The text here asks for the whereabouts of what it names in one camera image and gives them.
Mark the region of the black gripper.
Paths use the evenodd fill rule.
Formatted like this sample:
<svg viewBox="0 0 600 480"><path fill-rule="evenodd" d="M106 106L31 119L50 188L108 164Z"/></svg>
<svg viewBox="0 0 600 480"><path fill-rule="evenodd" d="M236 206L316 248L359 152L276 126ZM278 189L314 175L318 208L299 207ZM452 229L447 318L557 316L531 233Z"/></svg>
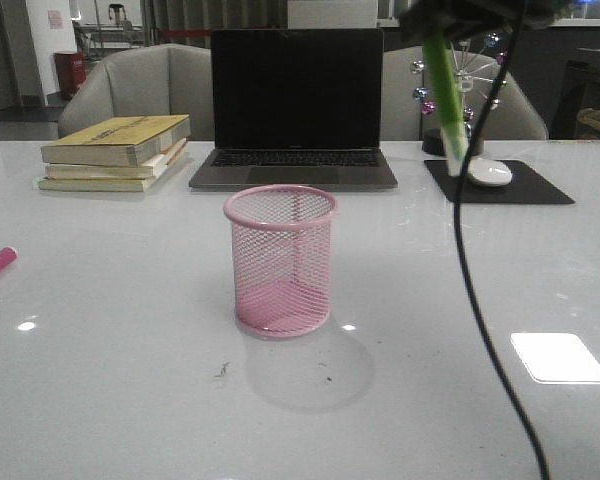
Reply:
<svg viewBox="0 0 600 480"><path fill-rule="evenodd" d="M401 38L421 44L433 33L447 41L468 39L491 30L519 26L545 29L571 10L571 1L423 0L398 16Z"/></svg>

